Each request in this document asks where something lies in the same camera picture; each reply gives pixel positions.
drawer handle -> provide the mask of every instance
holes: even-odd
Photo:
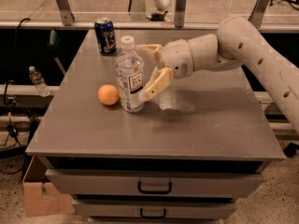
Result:
[[[172,190],[172,183],[168,183],[168,190],[143,190],[141,188],[141,182],[138,182],[138,191],[142,194],[158,194],[158,195],[163,195],[163,194],[168,194]]]
[[[163,209],[163,214],[161,216],[145,216],[143,214],[143,208],[140,208],[140,216],[143,218],[165,218],[166,217],[166,209]]]

desk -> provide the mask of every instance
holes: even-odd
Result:
[[[136,44],[213,31],[116,30]],[[61,193],[94,222],[214,223],[262,182],[284,155],[241,69],[201,71],[137,114],[100,104],[115,84],[117,54],[102,56],[89,31],[26,152],[48,166]],[[146,79],[153,65],[146,63]]]

small plastic bottle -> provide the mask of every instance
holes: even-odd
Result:
[[[141,110],[144,103],[139,100],[139,92],[144,87],[144,62],[135,52],[135,40],[127,35],[121,38],[121,53],[116,59],[116,75],[120,101],[128,112]]]
[[[35,85],[40,96],[46,97],[50,94],[50,89],[43,78],[43,75],[34,66],[29,67],[29,78]]]

brown box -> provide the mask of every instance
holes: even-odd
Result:
[[[38,157],[32,158],[22,182],[25,215],[73,214],[71,195],[61,194],[45,177],[46,170]]]

dark blue can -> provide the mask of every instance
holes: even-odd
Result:
[[[98,19],[94,23],[94,30],[99,50],[103,55],[116,51],[115,33],[113,22],[108,18]]]

